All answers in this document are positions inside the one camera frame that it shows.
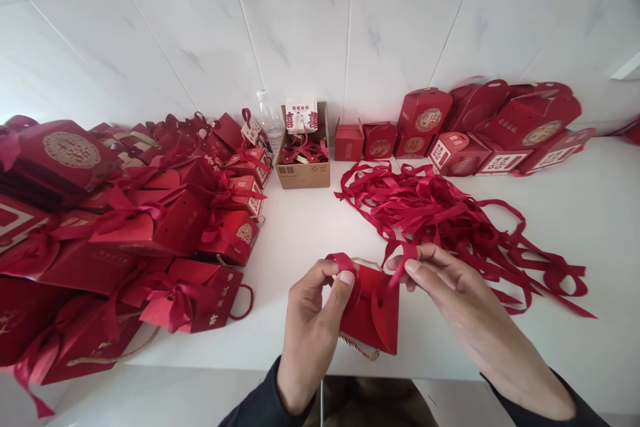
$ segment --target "gold circular emblem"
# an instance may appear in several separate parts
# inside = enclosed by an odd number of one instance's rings
[[[562,126],[562,122],[559,120],[553,120],[549,123],[545,123],[541,127],[538,127],[535,130],[529,132],[524,140],[522,141],[522,145],[525,147],[531,147],[532,145],[536,145],[546,139],[550,138],[554,133],[560,130]]]
[[[246,244],[251,245],[251,240],[253,240],[253,230],[249,224],[241,226],[235,235],[236,237],[240,237],[240,239]]]
[[[441,118],[440,109],[425,110],[415,121],[415,128],[417,131],[429,131],[440,123]]]
[[[67,132],[54,132],[42,140],[47,155],[65,167],[89,169],[100,163],[100,152],[90,141]]]
[[[387,155],[391,150],[391,144],[389,140],[376,140],[373,142],[371,149],[369,149],[369,153],[373,157],[381,157],[382,155]]]
[[[413,137],[405,143],[405,152],[415,153],[425,146],[425,140],[422,137]]]

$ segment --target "forearm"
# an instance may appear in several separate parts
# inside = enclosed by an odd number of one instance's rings
[[[280,357],[272,365],[267,377],[227,417],[220,427],[299,427],[309,415],[313,399],[299,416],[292,416],[285,409],[276,379]]]

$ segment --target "white label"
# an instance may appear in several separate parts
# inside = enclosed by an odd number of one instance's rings
[[[438,168],[442,168],[446,159],[451,156],[451,152],[447,150],[442,141],[438,140],[435,147],[431,150],[429,157],[433,160],[434,165]]]
[[[525,157],[526,154],[524,153],[504,153],[496,155],[479,173],[476,173],[476,175],[504,175],[513,170]]]
[[[578,150],[580,147],[581,147],[580,145],[574,145],[573,147],[568,147],[562,150],[549,152],[538,163],[536,163],[533,169],[531,170],[534,170],[534,169],[540,170],[546,167],[551,167],[556,163],[562,163],[563,161],[565,161],[567,157],[569,157],[573,152]]]

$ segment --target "plastic water bottle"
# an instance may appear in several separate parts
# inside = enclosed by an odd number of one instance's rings
[[[271,148],[274,152],[278,152],[282,137],[285,135],[285,123],[279,112],[271,108],[266,90],[258,90],[256,95],[260,101],[260,113],[257,115],[257,120],[262,130],[267,134]]]

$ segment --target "stack of gift boxes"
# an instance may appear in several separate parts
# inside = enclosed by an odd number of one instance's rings
[[[581,115],[570,87],[557,82],[508,85],[496,79],[449,93],[408,93],[397,126],[340,124],[335,159],[427,157],[441,175],[531,175],[581,151],[595,129],[569,131]]]
[[[248,313],[238,267],[273,154],[243,129],[227,114],[0,127],[0,367],[27,389],[110,369],[142,322],[193,333],[243,317],[241,286]]]

